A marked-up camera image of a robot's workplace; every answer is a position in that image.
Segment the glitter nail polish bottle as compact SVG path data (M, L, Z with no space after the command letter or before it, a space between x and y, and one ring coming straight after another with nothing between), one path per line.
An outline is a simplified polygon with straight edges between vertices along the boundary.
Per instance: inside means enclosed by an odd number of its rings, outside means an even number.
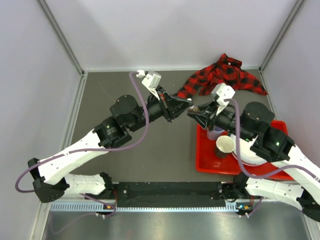
M199 112L199 111L200 111L200 109L199 109L199 107L196 106L196 105L193 105L193 106L191 106L191 107L189 107L189 108L187 109L187 112L188 112L188 113L197 113L197 112Z

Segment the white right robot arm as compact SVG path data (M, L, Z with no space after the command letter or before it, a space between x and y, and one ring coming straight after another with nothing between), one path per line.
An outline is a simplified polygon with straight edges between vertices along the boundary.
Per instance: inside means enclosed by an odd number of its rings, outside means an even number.
M269 198L293 206L310 219L320 220L320 168L301 151L298 145L283 131L271 126L274 113L260 102L249 102L239 111L238 103L231 102L234 113L227 109L218 111L218 103L212 101L191 107L187 115L203 129L217 126L235 135L236 157L241 169L240 180L233 185L239 198L247 195ZM250 150L256 156L276 167L276 170L253 175L242 161L240 140L250 142Z

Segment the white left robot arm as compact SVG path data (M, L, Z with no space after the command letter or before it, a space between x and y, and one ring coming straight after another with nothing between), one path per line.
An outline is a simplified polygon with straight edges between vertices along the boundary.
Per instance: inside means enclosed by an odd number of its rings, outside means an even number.
M171 122L192 106L191 99L171 95L161 86L157 87L156 92L158 96L149 95L146 109L132 95L119 97L110 107L110 117L59 152L53 160L29 160L32 185L39 200L50 203L62 196L76 194L98 200L109 198L114 193L114 185L107 173L76 175L72 171L111 149L121 148L132 139L130 132L145 127L146 120L153 122L163 117Z

